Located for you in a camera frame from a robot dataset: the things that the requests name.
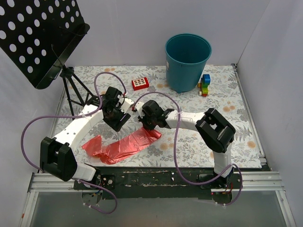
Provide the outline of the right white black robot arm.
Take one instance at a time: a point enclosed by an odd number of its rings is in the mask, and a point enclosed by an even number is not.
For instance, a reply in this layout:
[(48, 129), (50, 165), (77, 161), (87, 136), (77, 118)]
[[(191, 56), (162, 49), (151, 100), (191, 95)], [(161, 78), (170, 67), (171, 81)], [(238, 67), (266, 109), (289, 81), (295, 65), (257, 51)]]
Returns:
[[(214, 108), (204, 113), (180, 112), (180, 109), (163, 110), (157, 102), (150, 100), (138, 102), (134, 106), (138, 111), (139, 121), (147, 130), (155, 127), (175, 129), (174, 163), (183, 181), (191, 185), (209, 186), (214, 183), (220, 188), (227, 187), (232, 181), (233, 167), (231, 163), (231, 147), (234, 141), (235, 128)], [(197, 131), (205, 144), (214, 154), (214, 177), (205, 182), (191, 182), (181, 173), (177, 163), (177, 136), (179, 129)]]

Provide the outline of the red plastic trash bag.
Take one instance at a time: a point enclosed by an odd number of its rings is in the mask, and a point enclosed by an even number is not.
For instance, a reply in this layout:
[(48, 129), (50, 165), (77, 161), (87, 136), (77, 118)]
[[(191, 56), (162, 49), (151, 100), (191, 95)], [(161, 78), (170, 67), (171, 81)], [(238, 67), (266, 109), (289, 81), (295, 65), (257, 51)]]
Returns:
[(160, 139), (162, 134), (157, 130), (146, 130), (141, 127), (130, 135), (103, 145), (100, 135), (90, 139), (81, 146), (90, 157), (98, 158), (102, 163), (113, 165), (129, 158)]

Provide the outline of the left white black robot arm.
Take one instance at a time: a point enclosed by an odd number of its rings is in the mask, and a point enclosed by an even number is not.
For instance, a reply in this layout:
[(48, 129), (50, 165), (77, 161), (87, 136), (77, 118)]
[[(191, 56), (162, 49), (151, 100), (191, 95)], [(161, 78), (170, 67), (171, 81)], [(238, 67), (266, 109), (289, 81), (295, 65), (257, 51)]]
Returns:
[(133, 105), (132, 99), (114, 87), (109, 87), (101, 97), (93, 96), (64, 130), (53, 138), (45, 137), (42, 140), (40, 168), (63, 181), (80, 179), (90, 189), (98, 188), (101, 178), (96, 174), (96, 169), (77, 162), (73, 152), (86, 134), (101, 121), (114, 131), (120, 131), (130, 118), (128, 111)]

